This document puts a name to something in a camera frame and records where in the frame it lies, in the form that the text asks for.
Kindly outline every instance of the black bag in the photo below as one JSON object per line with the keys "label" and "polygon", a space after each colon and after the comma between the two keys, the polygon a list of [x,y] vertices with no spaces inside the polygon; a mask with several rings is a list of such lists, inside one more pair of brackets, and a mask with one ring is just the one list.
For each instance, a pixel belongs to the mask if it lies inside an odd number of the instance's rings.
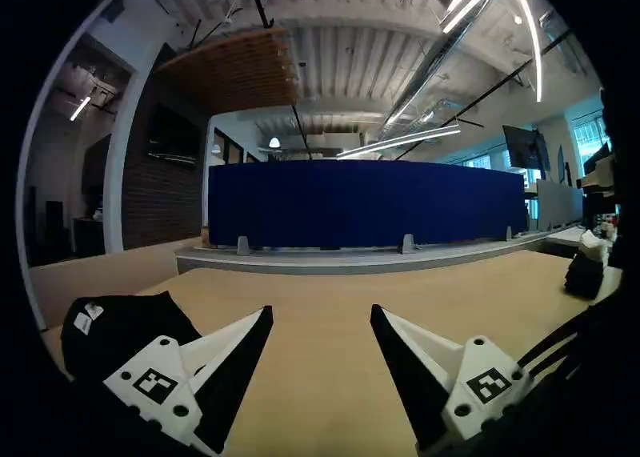
{"label": "black bag", "polygon": [[62,324],[62,356],[76,379],[102,382],[159,335],[180,345],[199,339],[169,292],[74,301]]}

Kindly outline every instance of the wall-mounted monitor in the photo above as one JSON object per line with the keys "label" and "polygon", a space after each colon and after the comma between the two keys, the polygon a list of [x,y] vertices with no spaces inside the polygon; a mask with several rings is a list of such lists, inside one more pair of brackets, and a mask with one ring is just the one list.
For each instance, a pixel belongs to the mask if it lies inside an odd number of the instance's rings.
{"label": "wall-mounted monitor", "polygon": [[187,118],[157,105],[146,132],[146,153],[154,158],[195,166],[200,156],[200,129]]}
{"label": "wall-mounted monitor", "polygon": [[549,154],[542,134],[507,125],[503,125],[502,129],[505,132],[511,166],[521,169],[551,170]]}

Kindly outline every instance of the brick wall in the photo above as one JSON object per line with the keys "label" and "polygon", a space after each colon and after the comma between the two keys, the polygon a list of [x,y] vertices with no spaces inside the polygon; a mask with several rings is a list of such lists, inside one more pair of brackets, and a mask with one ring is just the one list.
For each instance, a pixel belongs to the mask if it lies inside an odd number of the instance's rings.
{"label": "brick wall", "polygon": [[202,131],[204,152],[209,117],[157,79],[146,83],[131,127],[122,178],[122,241],[125,249],[199,235],[202,165],[180,166],[146,154],[151,112],[162,104]]}

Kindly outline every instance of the black cloth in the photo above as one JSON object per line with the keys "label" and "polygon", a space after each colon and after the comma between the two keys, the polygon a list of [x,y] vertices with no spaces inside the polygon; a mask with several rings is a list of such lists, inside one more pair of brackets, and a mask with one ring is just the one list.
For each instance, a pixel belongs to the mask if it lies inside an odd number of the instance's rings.
{"label": "black cloth", "polygon": [[565,276],[565,290],[576,297],[593,300],[598,295],[604,268],[602,262],[589,259],[578,251]]}
{"label": "black cloth", "polygon": [[[87,304],[103,312],[91,321],[85,335],[74,321],[78,313],[89,314]],[[65,367],[76,379],[102,382],[159,335],[180,345],[201,337],[169,292],[82,297],[71,305],[62,324]]]}

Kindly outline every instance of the linear pendant light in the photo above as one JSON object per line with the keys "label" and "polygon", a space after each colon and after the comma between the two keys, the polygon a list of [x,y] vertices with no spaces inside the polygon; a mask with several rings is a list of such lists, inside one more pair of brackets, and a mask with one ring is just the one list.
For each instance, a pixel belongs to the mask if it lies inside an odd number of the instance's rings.
{"label": "linear pendant light", "polygon": [[529,27],[529,33],[531,34],[531,43],[534,46],[534,61],[535,61],[535,101],[540,103],[542,101],[542,53],[540,51],[540,41],[538,40],[538,30],[536,29],[534,16],[531,13],[531,8],[527,0],[518,0],[522,12],[524,12],[526,25]]}
{"label": "linear pendant light", "polygon": [[74,114],[71,115],[71,118],[69,119],[71,122],[73,122],[76,117],[80,115],[80,112],[82,112],[82,109],[86,107],[86,104],[89,103],[90,100],[91,97],[85,97],[85,99],[82,100],[82,103],[78,105],[78,108],[75,110]]}
{"label": "linear pendant light", "polygon": [[449,12],[441,25],[443,25],[442,31],[448,34],[452,29],[469,13],[471,10],[480,3],[481,0],[461,0],[455,8]]}
{"label": "linear pendant light", "polygon": [[[460,21],[477,5],[481,0],[461,0],[440,22],[442,32],[448,34],[452,29],[460,23]],[[538,40],[538,31],[534,23],[534,16],[529,7],[527,0],[518,0],[522,12],[525,15],[526,24],[529,27],[531,41],[534,48],[535,61],[535,99],[536,102],[542,101],[542,54],[540,51],[540,41]]]}
{"label": "linear pendant light", "polygon": [[403,135],[402,137],[390,138],[381,142],[371,143],[369,145],[358,147],[357,149],[347,150],[338,154],[338,160],[345,158],[358,157],[362,154],[368,154],[378,150],[390,149],[391,147],[401,146],[406,143],[417,142],[419,140],[427,140],[429,138],[444,137],[445,135],[459,134],[460,127],[458,124],[446,126],[440,129],[425,130],[424,132],[416,132],[414,134]]}

